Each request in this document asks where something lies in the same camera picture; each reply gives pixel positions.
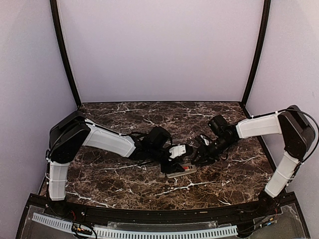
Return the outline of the white remote control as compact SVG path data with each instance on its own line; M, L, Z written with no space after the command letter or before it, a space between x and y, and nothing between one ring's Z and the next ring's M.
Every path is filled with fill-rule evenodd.
M186 165L192 165L191 163L187 164L182 164L181 166L184 167ZM197 172L197 168L195 165L192 165L193 169L191 171L184 171L184 172L179 172L179 173L172 173L172 174L166 174L167 178L175 178L175 177L180 177L184 175L189 175Z

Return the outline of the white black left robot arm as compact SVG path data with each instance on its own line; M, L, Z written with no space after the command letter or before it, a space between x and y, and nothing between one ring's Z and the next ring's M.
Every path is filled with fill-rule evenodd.
M192 154L192 147L187 144L165 147L167 141L172 142L171 134L160 126L148 133L123 134L92 122L81 111L74 111L49 132L46 159L49 161L48 195L52 211L59 217L70 213L70 205L63 201L68 167L82 146L103 149L131 160L149 159L160 164L164 174L184 172L179 161Z

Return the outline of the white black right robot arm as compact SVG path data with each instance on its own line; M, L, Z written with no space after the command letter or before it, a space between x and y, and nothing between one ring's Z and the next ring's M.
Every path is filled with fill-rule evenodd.
M222 115L216 115L208 122L208 126L216 138L211 139L205 134L196 138L199 147L191 162L196 166L209 165L220 160L220 155L240 140L252 137L282 138L282 158L277 162L276 170L263 190L268 197L263 197L254 206L254 211L259 216L265 216L273 209L272 199L278 197L294 180L299 168L319 145L319 124L296 105L263 115L249 116L236 123L229 123Z

